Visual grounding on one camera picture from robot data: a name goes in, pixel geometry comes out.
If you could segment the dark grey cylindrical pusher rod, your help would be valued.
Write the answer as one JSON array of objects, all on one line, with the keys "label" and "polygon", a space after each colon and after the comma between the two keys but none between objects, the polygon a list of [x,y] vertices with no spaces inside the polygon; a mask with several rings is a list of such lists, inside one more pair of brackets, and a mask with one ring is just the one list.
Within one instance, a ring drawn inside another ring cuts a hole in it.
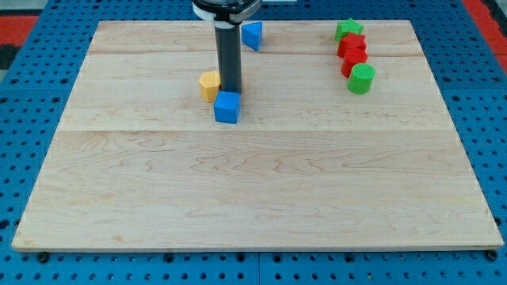
[{"label": "dark grey cylindrical pusher rod", "polygon": [[231,28],[215,28],[215,42],[221,90],[241,93],[242,64],[239,26],[233,25]]}]

